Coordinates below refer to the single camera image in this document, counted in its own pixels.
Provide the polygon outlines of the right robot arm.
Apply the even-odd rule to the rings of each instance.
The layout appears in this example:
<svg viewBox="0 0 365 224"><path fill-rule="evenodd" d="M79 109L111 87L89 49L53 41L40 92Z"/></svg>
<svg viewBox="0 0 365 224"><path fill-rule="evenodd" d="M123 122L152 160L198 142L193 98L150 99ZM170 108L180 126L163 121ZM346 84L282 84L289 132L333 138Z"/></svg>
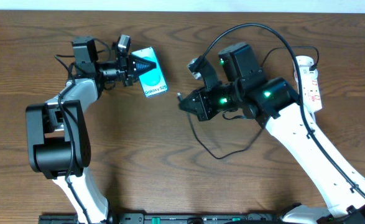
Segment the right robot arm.
<svg viewBox="0 0 365 224"><path fill-rule="evenodd" d="M207 59L199 57L188 69L204 86L181 98L181 110L208 121L218 113L242 110L293 155L311 178L326 205L296 204L281 214L282 223L365 223L365 177L337 150L317 126L321 110L316 69L318 60L299 55L293 61L297 87L283 78L268 80L250 45L240 42L218 57L228 78L222 83Z"/></svg>

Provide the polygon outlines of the smartphone with teal screen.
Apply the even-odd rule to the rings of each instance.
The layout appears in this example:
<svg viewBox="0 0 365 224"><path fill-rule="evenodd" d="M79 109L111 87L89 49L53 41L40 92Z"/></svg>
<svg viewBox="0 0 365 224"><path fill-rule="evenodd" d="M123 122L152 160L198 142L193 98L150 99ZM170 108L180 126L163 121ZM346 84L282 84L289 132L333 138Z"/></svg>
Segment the smartphone with teal screen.
<svg viewBox="0 0 365 224"><path fill-rule="evenodd" d="M168 91L168 85L162 73L159 61L152 47L132 52L134 56L155 62L156 68L139 76L145 97L150 98Z"/></svg>

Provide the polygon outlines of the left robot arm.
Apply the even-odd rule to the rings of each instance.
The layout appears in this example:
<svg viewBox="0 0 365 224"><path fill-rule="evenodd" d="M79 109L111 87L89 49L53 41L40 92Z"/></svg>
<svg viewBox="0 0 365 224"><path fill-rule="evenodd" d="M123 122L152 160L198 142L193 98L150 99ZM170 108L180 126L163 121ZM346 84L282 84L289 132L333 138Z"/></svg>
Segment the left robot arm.
<svg viewBox="0 0 365 224"><path fill-rule="evenodd" d="M39 223L119 223L89 168L91 145L84 112L109 84L131 86L141 75L158 72L160 67L152 47L130 52L128 35L105 46L105 62L98 60L97 42L90 36L73 40L74 61L65 66L65 88L46 102L25 109L32 170L58 185L76 210L74 215L41 215Z"/></svg>

